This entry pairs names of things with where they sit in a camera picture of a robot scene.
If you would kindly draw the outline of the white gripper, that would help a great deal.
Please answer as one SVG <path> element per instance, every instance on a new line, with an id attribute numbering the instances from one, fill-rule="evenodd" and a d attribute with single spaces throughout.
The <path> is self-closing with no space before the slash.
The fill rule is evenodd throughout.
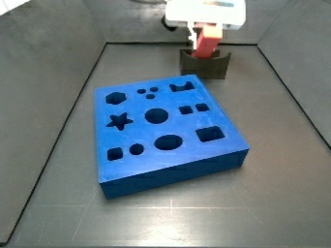
<path id="1" fill-rule="evenodd" d="M 225 37 L 225 29 L 240 29 L 246 22 L 246 0 L 167 0 L 166 23 L 187 27 L 189 40 L 197 46 L 197 27 L 217 25 L 217 38 Z"/>

